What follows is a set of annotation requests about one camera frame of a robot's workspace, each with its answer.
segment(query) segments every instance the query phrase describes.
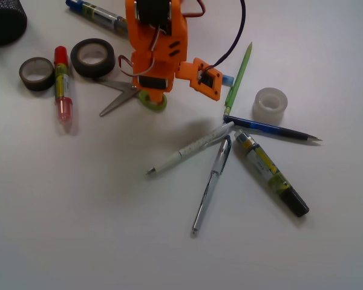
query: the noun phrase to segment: scissor handle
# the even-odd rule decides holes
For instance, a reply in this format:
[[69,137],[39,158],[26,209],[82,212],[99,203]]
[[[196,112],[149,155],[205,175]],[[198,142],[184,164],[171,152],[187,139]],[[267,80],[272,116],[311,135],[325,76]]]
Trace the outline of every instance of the scissor handle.
[[162,102],[159,104],[155,104],[150,101],[149,94],[146,91],[140,91],[139,100],[145,107],[154,112],[161,112],[162,110],[164,110],[165,107],[167,107],[167,102],[168,102],[167,97],[163,94]]

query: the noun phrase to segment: silver pen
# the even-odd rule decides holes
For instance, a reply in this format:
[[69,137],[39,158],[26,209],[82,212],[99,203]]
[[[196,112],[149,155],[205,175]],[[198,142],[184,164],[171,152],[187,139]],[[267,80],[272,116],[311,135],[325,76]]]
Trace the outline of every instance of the silver pen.
[[199,211],[196,215],[194,225],[192,226],[192,235],[196,236],[199,232],[201,223],[204,218],[204,214],[208,208],[208,205],[211,200],[211,196],[214,193],[215,186],[221,176],[224,166],[226,165],[227,158],[229,156],[231,150],[231,138],[227,135],[219,148],[217,157],[215,159],[214,165],[212,166],[210,179],[207,183],[206,190],[204,191],[203,198],[201,199]]

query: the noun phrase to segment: scissor blade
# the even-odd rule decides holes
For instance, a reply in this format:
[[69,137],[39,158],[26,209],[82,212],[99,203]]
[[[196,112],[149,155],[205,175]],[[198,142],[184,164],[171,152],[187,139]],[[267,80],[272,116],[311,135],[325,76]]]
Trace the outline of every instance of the scissor blade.
[[124,91],[126,89],[131,89],[134,87],[132,83],[120,82],[118,80],[107,80],[107,79],[93,79],[96,83],[104,86],[108,86],[112,89],[118,89],[119,91]]
[[137,90],[129,90],[120,94],[109,106],[107,106],[99,115],[103,117],[109,114],[111,111],[117,109],[119,106],[124,104],[127,100],[133,97],[138,91]]

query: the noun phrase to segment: blue pen cap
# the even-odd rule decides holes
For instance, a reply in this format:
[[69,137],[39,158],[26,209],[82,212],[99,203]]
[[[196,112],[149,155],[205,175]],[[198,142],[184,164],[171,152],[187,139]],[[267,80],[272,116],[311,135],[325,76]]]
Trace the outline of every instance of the blue pen cap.
[[222,85],[223,86],[229,86],[230,88],[234,84],[234,78],[231,76],[223,75]]
[[66,5],[69,6],[71,10],[82,12],[82,0],[66,0]]

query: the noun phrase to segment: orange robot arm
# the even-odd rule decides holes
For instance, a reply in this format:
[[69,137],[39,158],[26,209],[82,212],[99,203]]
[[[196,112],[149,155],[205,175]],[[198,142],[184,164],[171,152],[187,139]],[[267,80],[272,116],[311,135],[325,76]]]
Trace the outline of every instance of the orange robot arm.
[[[133,84],[147,91],[152,102],[160,103],[163,93],[172,90],[176,73],[177,78],[190,80],[197,91],[219,100],[222,73],[210,69],[203,80],[199,72],[207,67],[206,63],[198,59],[185,63],[188,30],[180,3],[180,0],[126,0],[129,41],[135,49],[131,57]],[[156,39],[157,29],[160,34]]]

